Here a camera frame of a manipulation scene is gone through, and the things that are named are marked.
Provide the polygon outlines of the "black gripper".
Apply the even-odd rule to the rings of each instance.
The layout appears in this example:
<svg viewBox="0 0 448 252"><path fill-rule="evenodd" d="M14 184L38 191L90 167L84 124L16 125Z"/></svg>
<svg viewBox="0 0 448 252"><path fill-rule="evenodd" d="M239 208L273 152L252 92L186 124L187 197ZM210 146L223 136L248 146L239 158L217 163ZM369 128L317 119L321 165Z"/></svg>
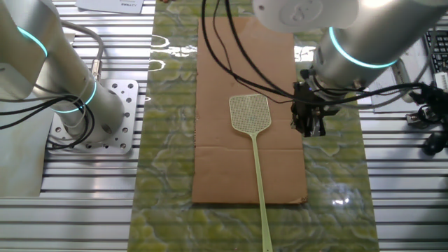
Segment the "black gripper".
<svg viewBox="0 0 448 252"><path fill-rule="evenodd" d="M294 102L291 105L291 127L304 137L323 137L326 129L323 117L335 116L340 108L336 106L321 105L324 100L316 96L306 82L293 84Z"/></svg>

